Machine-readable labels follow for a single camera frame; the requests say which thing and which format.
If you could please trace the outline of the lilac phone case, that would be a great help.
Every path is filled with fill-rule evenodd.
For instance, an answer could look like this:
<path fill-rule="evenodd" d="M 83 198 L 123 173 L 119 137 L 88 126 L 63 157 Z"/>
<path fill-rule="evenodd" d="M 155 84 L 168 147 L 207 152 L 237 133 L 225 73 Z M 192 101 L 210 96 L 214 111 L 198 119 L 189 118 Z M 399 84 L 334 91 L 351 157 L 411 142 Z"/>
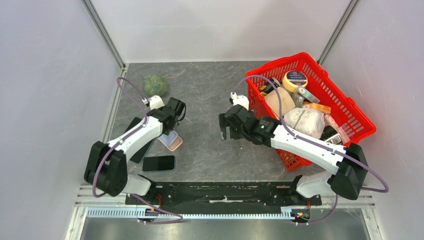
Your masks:
<path fill-rule="evenodd" d="M 162 134 L 158 137 L 159 141 L 165 146 L 170 146 L 178 137 L 175 130 L 169 132 L 169 134 Z"/>

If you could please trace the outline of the red plastic basket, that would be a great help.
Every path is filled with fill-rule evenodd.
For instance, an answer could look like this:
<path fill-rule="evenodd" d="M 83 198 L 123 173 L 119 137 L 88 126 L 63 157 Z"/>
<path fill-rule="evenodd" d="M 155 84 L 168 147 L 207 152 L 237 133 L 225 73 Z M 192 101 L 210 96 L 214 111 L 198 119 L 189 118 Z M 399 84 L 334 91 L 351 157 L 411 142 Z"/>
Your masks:
<path fill-rule="evenodd" d="M 351 143 L 359 143 L 373 135 L 377 128 L 374 123 L 362 112 L 355 101 L 332 82 L 329 74 L 308 53 L 300 52 L 292 56 L 272 60 L 263 66 L 248 71 L 247 94 L 249 109 L 256 118 L 269 116 L 278 119 L 279 114 L 265 102 L 260 94 L 260 88 L 266 84 L 262 77 L 275 77 L 282 80 L 286 72 L 296 70 L 306 75 L 308 84 L 306 89 L 315 95 L 320 104 L 331 108 L 331 116 L 343 128 Z"/>

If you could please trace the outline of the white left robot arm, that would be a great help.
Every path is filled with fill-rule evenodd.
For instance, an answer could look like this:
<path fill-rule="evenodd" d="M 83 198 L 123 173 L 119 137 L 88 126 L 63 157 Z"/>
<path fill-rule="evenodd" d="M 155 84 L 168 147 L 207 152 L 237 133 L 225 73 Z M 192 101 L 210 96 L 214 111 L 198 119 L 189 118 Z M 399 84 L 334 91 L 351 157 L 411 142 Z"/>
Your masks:
<path fill-rule="evenodd" d="M 144 204 L 156 200 L 153 182 L 142 175 L 129 174 L 127 163 L 150 141 L 175 130 L 185 118 L 186 104 L 171 97 L 166 104 L 151 99 L 148 105 L 150 111 L 123 135 L 92 145 L 83 178 L 92 185 L 94 197 L 125 193 L 137 195 Z"/>

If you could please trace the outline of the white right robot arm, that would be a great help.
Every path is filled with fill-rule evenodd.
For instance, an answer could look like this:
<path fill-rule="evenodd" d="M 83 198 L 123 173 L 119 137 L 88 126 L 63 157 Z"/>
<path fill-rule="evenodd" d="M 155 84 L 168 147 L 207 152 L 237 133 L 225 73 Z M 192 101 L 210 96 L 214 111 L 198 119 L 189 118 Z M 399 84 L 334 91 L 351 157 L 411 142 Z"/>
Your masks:
<path fill-rule="evenodd" d="M 222 140 L 245 139 L 305 158 L 324 169 L 311 176 L 294 180 L 289 200 L 300 205 L 308 198 L 335 193 L 357 200 L 368 173 L 363 149 L 355 143 L 348 147 L 331 144 L 300 133 L 270 116 L 256 118 L 253 111 L 236 104 L 218 116 Z"/>

